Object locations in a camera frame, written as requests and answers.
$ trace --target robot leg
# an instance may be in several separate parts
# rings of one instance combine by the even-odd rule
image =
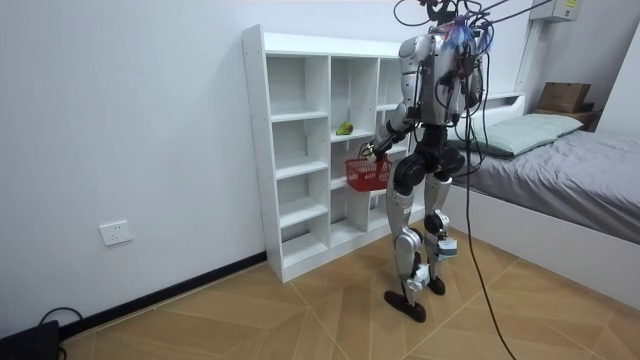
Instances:
[[[395,173],[396,166],[397,163],[394,164],[390,177]],[[413,199],[413,192],[403,195],[393,190],[392,185],[387,189],[387,215],[403,294],[387,291],[384,298],[391,306],[415,321],[424,322],[427,318],[426,311],[416,302],[415,294],[429,283],[429,267],[422,264],[419,253],[423,243],[422,236],[409,228]]]
[[[444,178],[441,173],[426,177],[424,193],[424,227],[426,229],[425,249],[429,261],[429,288],[436,295],[444,295],[446,288],[440,279],[441,261],[458,254],[458,243],[448,236],[449,217],[442,212],[442,206],[449,193],[452,179]]]

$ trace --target humanoid robot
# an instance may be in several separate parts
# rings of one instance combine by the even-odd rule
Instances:
[[[428,10],[431,20],[437,19],[440,25],[453,20],[450,14]],[[402,141],[418,126],[424,128],[414,153],[392,165],[386,195],[403,294],[387,291],[384,297],[417,322],[426,320],[426,312],[416,302],[416,293],[428,287],[436,295],[444,295],[445,284],[439,277],[441,261],[457,254],[457,241],[447,234],[449,219],[442,206],[452,183],[451,176],[464,167],[465,158],[447,145],[447,128],[457,125],[482,98],[478,33],[453,46],[447,41],[449,35],[446,27],[432,27],[428,34],[401,45],[400,85],[404,100],[363,150],[370,161],[379,161],[393,143]],[[409,227],[413,189],[423,180],[426,181],[424,237]],[[419,253],[423,245],[428,265],[422,263]]]

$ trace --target red basket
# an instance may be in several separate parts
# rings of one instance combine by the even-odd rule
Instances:
[[[372,163],[365,158],[345,161],[347,183],[359,192],[376,191],[387,188],[391,162],[384,159]]]

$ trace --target baseboard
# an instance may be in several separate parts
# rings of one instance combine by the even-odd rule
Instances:
[[[121,317],[133,314],[153,306],[154,304],[169,300],[265,261],[267,261],[267,253],[263,251],[213,271],[198,275],[189,280],[185,280],[181,283],[158,290],[149,295],[139,297],[122,305],[87,316],[83,320],[69,323],[60,328],[60,341],[64,341],[89,329],[93,329]]]

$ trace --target wooden floor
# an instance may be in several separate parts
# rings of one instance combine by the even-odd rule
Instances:
[[[464,239],[463,234],[453,234]],[[476,255],[506,341],[525,359],[640,359],[640,312],[483,242]],[[420,294],[427,322],[387,305],[390,238],[281,284],[260,265],[67,342],[70,360],[508,359],[468,245]]]

